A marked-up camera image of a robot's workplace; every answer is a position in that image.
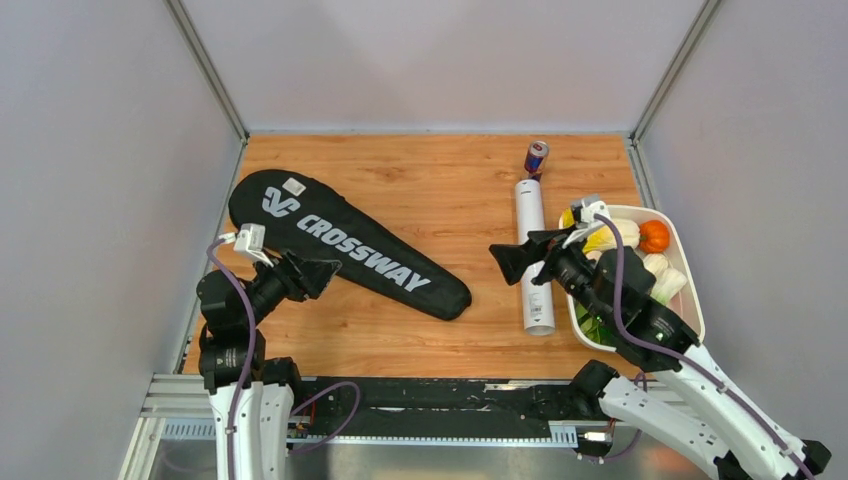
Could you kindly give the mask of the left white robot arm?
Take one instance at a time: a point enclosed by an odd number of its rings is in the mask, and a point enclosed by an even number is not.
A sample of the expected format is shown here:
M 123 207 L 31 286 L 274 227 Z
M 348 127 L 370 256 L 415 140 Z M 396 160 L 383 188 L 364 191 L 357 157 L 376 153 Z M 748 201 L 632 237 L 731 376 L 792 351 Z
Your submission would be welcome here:
M 341 269 L 338 260 L 272 255 L 251 280 L 219 260 L 197 284 L 204 320 L 198 368 L 212 410 L 220 479 L 281 479 L 291 414 L 306 388 L 290 357 L 267 358 L 260 322 L 284 301 L 320 297 Z

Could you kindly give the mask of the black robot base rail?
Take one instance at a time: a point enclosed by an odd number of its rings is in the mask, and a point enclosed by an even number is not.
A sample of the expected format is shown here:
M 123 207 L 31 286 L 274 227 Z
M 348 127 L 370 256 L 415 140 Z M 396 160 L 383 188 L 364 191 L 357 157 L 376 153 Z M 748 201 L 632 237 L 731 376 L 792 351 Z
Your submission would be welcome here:
M 303 377 L 283 446 L 542 447 L 602 456 L 620 420 L 568 381 Z

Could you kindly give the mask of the white shuttlecock tube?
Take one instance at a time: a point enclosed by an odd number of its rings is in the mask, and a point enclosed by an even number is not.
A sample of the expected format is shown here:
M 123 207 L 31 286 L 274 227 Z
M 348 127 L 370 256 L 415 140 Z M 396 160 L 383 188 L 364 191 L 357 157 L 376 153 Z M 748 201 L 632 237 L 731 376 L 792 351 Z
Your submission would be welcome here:
M 518 241 L 528 240 L 530 231 L 545 229 L 541 185 L 526 179 L 515 186 L 515 213 Z M 524 330 L 532 336 L 547 336 L 556 331 L 552 288 L 549 284 L 535 285 L 542 263 L 529 266 L 522 276 L 520 289 Z

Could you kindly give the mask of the black Crossway racket bag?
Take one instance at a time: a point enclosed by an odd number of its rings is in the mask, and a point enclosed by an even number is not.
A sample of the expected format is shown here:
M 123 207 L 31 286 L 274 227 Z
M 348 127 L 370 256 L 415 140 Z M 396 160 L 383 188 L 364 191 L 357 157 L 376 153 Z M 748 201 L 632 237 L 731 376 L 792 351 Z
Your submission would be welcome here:
M 264 227 L 266 248 L 338 260 L 338 274 L 383 297 L 443 321 L 472 303 L 469 287 L 329 185 L 301 173 L 266 169 L 244 177 L 228 200 L 236 227 Z

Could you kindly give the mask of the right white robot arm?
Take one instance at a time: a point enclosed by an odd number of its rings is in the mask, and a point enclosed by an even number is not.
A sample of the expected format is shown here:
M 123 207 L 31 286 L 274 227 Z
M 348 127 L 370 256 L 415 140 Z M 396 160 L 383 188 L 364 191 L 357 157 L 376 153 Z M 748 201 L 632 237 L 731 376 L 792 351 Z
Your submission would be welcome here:
M 684 414 L 655 400 L 609 365 L 592 360 L 574 379 L 573 410 L 604 412 L 673 448 L 712 479 L 814 479 L 832 454 L 821 442 L 781 428 L 723 372 L 695 332 L 648 289 L 654 276 L 629 246 L 591 262 L 583 229 L 533 231 L 520 245 L 489 251 L 514 285 L 531 267 L 536 285 L 559 284 L 610 331 L 616 352 L 653 375 L 692 409 Z

